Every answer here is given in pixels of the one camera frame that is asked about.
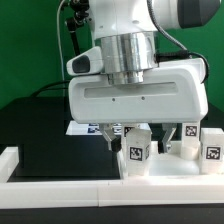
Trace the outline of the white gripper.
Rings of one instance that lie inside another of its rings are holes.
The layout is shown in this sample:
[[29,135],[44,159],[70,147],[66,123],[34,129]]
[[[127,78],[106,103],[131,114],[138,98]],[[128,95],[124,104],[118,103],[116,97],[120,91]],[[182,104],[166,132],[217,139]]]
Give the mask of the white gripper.
[[207,68],[201,58],[161,62],[142,72],[142,82],[121,85],[109,82],[98,47],[69,60],[66,67],[72,76],[68,95],[73,119],[99,123],[108,149],[115,153],[121,150],[121,138],[111,124],[102,123],[163,123],[158,150],[167,153],[176,123],[197,122],[208,112]]

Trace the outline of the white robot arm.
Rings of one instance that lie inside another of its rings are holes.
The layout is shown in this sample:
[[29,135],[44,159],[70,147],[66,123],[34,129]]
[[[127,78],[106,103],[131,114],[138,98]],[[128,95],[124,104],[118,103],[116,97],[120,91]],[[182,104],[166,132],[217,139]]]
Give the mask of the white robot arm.
[[115,123],[161,123],[164,149],[178,123],[199,122],[208,112],[206,59],[181,46],[160,53],[155,35],[167,29],[203,26],[221,0],[79,0],[75,19],[91,29],[93,47],[67,62],[73,77],[69,103],[73,119],[97,123],[109,149],[121,140]]

